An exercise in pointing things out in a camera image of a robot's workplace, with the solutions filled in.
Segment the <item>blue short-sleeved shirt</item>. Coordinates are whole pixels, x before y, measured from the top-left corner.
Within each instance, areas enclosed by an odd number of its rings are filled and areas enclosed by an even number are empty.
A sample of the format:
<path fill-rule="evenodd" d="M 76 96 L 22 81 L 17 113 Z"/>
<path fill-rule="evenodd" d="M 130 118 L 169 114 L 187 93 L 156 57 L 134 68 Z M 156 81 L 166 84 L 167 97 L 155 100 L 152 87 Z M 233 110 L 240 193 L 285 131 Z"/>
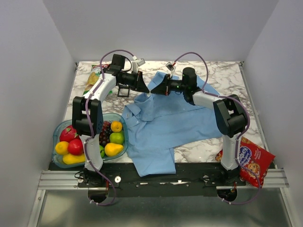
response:
<path fill-rule="evenodd" d="M 174 148 L 220 138 L 214 111 L 185 101 L 181 94 L 142 93 L 124 107 L 127 154 L 140 177 L 175 174 Z"/>

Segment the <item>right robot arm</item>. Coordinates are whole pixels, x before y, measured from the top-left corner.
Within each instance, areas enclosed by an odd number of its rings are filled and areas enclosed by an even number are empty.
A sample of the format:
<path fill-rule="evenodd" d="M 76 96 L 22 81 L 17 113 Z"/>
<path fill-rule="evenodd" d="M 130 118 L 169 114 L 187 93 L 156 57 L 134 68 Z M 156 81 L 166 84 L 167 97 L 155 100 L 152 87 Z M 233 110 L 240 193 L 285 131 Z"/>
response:
<path fill-rule="evenodd" d="M 196 71 L 191 67 L 183 69 L 181 80 L 172 79 L 169 74 L 165 75 L 151 93 L 168 96 L 172 91 L 182 93 L 185 101 L 191 105 L 214 111 L 217 128 L 223 135 L 223 170 L 218 173 L 218 181 L 229 185 L 240 175 L 240 140 L 250 123 L 247 110 L 237 95 L 219 96 L 207 92 L 204 86 L 199 88 Z"/>

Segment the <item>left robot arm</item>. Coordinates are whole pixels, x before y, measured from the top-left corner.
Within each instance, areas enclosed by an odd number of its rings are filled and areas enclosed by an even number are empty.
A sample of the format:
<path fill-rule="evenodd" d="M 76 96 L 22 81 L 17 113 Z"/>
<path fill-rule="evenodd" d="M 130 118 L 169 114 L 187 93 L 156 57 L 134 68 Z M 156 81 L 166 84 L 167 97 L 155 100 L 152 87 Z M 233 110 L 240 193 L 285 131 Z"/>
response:
<path fill-rule="evenodd" d="M 114 54 L 108 67 L 100 66 L 100 76 L 93 87 L 83 96 L 76 96 L 72 102 L 72 126 L 77 131 L 83 144 L 85 168 L 92 171 L 89 182 L 101 186 L 105 175 L 100 172 L 103 160 L 99 150 L 99 135 L 103 126 L 102 102 L 115 86 L 122 89 L 149 93 L 139 67 L 144 59 L 132 55 L 131 71 L 124 71 L 126 57 Z"/>

